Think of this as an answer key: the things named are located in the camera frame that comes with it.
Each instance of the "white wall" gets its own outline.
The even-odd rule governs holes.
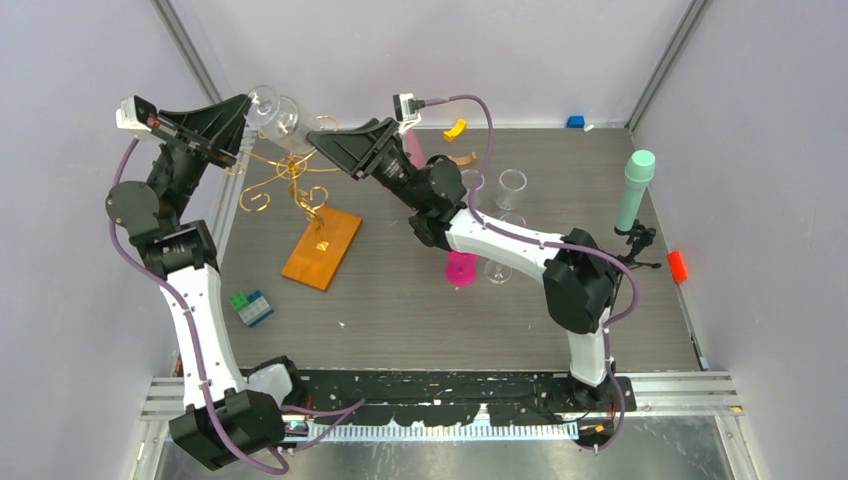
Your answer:
[[[689,0],[193,0],[175,5],[219,85],[273,84],[351,125],[391,96],[474,93],[500,125],[623,125]],[[424,124],[483,121],[473,104]]]
[[[109,242],[103,201],[131,138],[114,112],[132,94],[165,109],[206,102],[146,0],[10,0],[3,12],[0,477],[125,478],[176,337],[158,289]],[[125,178],[146,178],[156,150],[143,147]],[[204,180],[195,216],[219,187]]]
[[[768,478],[848,467],[846,20],[838,0],[713,2],[636,135]]]

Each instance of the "yellow block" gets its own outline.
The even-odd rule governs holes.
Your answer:
[[[464,118],[460,118],[456,121],[456,124],[450,130],[445,130],[442,132],[442,136],[445,138],[445,141],[450,143],[456,140],[456,137],[460,136],[462,132],[465,131],[465,127],[468,126],[468,122],[465,121]]]

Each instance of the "wooden base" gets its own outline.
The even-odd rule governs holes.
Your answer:
[[[322,207],[318,213],[324,219],[324,226],[317,234],[323,239],[326,250],[321,248],[316,235],[318,223],[313,220],[297,242],[282,274],[326,292],[362,226],[362,218],[330,207]]]

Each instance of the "gray wood grain tabletop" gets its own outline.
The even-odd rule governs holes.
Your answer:
[[[483,130],[469,130],[450,144],[438,130],[416,132],[428,156],[473,150],[482,158],[485,150]],[[269,158],[282,154],[264,141],[254,152]],[[629,132],[623,129],[497,130],[481,210],[497,212],[497,176],[517,168],[528,178],[516,211],[528,228],[566,234],[579,227],[601,248],[627,253],[613,224],[624,165],[632,152]],[[331,166],[324,158],[310,163],[314,168]],[[657,168],[662,168],[662,159]],[[252,162],[244,175],[245,186],[252,185],[272,176],[273,168]],[[265,211],[236,214],[222,263],[223,298],[259,289],[276,310],[251,329],[224,305],[240,365],[287,355],[301,368],[568,368],[565,332],[548,316],[539,284],[518,272],[504,284],[490,283],[483,275],[486,260],[480,258],[476,282],[457,290],[445,279],[445,252],[418,242],[407,224],[411,212],[376,180],[356,182],[342,173],[307,173],[301,180],[304,187],[325,186],[330,191],[327,205],[361,216],[362,229],[329,291],[322,293],[280,275],[307,225],[285,182],[265,190],[272,195]],[[647,195],[639,219],[656,225]],[[664,245],[660,233],[640,260],[664,262]],[[643,292],[641,305],[612,328],[619,369],[696,370],[668,267],[635,274]],[[631,295],[630,287],[623,286],[618,310]]]

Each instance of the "orange wooden board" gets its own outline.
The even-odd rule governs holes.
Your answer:
[[[318,223],[313,220],[297,242],[282,274],[326,292],[362,226],[362,218],[330,207],[322,207],[318,213],[324,219],[324,226],[318,233],[327,243],[327,249],[318,248],[318,236],[315,234]]]

